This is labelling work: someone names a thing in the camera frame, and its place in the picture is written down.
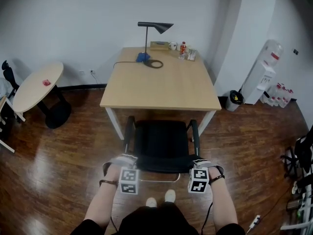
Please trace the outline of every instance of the black desk lamp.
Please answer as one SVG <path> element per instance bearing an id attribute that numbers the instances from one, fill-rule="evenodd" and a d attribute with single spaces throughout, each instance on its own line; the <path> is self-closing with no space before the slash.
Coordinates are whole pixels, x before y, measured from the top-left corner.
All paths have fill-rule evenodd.
<path id="1" fill-rule="evenodd" d="M 141 27 L 147 27 L 146 30 L 146 46 L 145 46 L 145 53 L 144 53 L 144 58 L 143 58 L 143 63 L 144 65 L 151 67 L 151 68 L 161 68 L 163 66 L 163 63 L 159 60 L 153 60 L 153 59 L 147 59 L 147 39 L 148 39 L 148 27 L 154 27 L 156 30 L 162 34 L 163 32 L 167 31 L 170 27 L 172 27 L 174 24 L 173 23 L 152 23 L 152 22 L 138 22 L 138 26 Z M 153 66 L 152 63 L 158 62 L 161 65 L 160 66 Z"/>

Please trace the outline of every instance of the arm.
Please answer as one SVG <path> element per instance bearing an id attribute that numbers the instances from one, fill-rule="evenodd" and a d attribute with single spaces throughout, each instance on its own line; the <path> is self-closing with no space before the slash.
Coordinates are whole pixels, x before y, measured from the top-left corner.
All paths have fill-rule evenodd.
<path id="1" fill-rule="evenodd" d="M 214 179 L 220 175 L 216 167 L 209 168 L 209 177 Z M 216 232 L 228 225 L 238 224 L 236 210 L 229 195 L 224 178 L 220 178 L 211 184 L 213 194 L 213 221 Z"/>
<path id="2" fill-rule="evenodd" d="M 105 180 L 118 181 L 121 167 L 117 165 L 110 165 Z M 97 194 L 93 197 L 84 220 L 91 219 L 97 223 L 102 229 L 109 224 L 113 199 L 116 192 L 116 186 L 107 183 L 102 183 Z"/>

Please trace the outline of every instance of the white mug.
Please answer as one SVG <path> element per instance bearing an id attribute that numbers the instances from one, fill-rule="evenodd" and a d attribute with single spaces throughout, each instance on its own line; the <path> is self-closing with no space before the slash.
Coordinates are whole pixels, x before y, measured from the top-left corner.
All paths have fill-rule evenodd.
<path id="1" fill-rule="evenodd" d="M 175 50 L 176 47 L 177 47 L 177 43 L 176 43 L 176 42 L 170 42 L 169 47 L 170 47 L 172 50 Z"/>

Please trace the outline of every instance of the round table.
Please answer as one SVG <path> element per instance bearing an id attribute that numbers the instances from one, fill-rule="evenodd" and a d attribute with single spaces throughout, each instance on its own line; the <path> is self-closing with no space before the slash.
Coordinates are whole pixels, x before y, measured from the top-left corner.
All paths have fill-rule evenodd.
<path id="1" fill-rule="evenodd" d="M 31 73 L 20 85 L 14 96 L 13 110 L 23 113 L 37 105 L 46 115 L 45 123 L 49 128 L 55 129 L 64 124 L 71 113 L 71 105 L 65 100 L 56 86 L 63 69 L 62 63 L 53 63 Z M 43 84 L 44 80 L 49 80 L 51 84 L 45 86 Z M 60 102 L 48 109 L 42 99 L 51 90 L 55 91 Z"/>

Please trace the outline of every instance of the round table top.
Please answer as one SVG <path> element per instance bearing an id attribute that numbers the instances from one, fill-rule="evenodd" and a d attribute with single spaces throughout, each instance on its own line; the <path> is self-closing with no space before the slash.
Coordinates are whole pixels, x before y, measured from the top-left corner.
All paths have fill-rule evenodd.
<path id="1" fill-rule="evenodd" d="M 13 110 L 18 113 L 28 111 L 37 105 L 55 86 L 63 73 L 62 63 L 53 63 L 31 73 L 20 85 L 13 99 Z M 43 81 L 48 79 L 48 86 Z"/>

